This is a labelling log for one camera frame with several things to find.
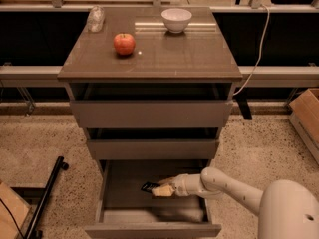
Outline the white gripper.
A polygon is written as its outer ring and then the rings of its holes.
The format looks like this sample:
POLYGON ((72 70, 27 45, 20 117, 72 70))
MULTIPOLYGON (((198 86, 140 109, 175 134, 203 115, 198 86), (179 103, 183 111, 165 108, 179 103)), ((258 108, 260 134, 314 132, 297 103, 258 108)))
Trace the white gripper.
POLYGON ((177 196, 188 196, 185 185, 186 179, 187 174, 180 174, 176 177, 162 179, 157 182, 160 186, 152 189, 152 194, 155 197, 171 197, 174 193, 177 196))

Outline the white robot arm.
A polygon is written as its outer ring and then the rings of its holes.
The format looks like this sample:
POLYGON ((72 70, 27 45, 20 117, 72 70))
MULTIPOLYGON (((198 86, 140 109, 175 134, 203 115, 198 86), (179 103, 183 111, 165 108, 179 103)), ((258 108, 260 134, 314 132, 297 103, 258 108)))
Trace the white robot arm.
POLYGON ((200 174, 165 179, 152 189, 152 195, 209 199, 217 191, 258 217, 258 239, 319 239, 319 202, 307 188, 291 180, 276 180, 259 190, 207 167, 200 174))

